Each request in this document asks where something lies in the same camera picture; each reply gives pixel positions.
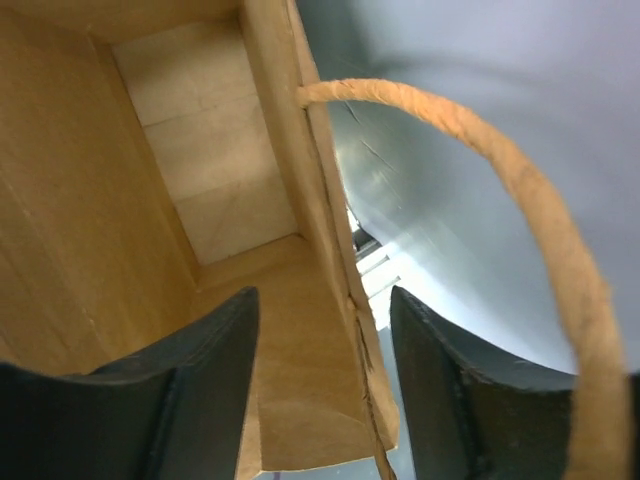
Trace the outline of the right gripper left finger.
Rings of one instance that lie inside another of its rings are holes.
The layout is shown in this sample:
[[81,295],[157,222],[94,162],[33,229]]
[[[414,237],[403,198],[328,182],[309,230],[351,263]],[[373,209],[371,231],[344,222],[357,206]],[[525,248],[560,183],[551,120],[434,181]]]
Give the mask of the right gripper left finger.
[[88,374],[1,366],[5,479],[231,479],[259,333],[245,288]]

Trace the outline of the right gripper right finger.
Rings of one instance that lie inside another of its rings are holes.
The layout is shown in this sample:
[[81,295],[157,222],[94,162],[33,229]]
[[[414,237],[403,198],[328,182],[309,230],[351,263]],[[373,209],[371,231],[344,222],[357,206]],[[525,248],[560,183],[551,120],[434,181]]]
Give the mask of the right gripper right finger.
[[513,355],[391,293],[391,332],[420,479],[635,479],[639,377],[576,375]]

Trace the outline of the green paper bag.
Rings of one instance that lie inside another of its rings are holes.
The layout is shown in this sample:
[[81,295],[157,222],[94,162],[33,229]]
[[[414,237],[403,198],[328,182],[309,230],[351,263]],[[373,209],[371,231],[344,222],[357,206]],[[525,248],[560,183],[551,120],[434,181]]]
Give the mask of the green paper bag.
[[572,60],[637,13],[3,2],[1,366],[88,374],[253,287],[231,479],[420,479],[396,287],[529,362],[638,375],[639,111]]

